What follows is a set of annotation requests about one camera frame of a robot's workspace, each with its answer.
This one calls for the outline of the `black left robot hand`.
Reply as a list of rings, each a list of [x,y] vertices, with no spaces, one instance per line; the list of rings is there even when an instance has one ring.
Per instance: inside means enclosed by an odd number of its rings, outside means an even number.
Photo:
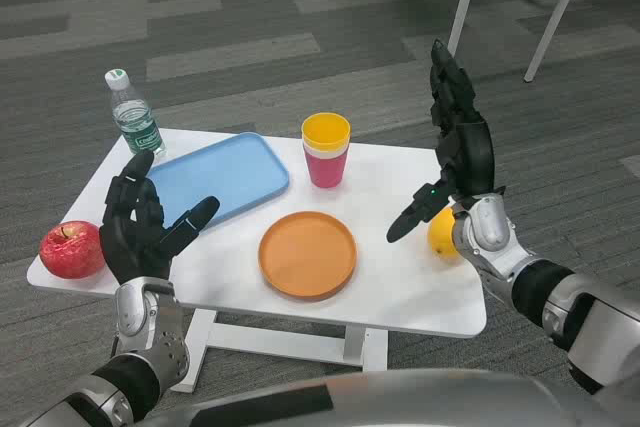
[[[119,284],[139,277],[167,280],[172,260],[188,247],[217,213],[214,196],[202,199],[170,227],[155,185],[147,178],[154,153],[141,151],[112,178],[99,237],[103,257]]]

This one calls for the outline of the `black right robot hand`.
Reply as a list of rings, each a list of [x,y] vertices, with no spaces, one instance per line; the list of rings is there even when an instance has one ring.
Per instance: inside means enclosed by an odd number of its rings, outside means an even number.
[[[449,200],[467,199],[495,191],[495,158],[489,126],[474,107],[475,91],[439,39],[431,48],[431,119],[440,129],[436,157],[441,167],[436,183],[424,184],[386,234],[393,243],[419,223],[431,221]]]

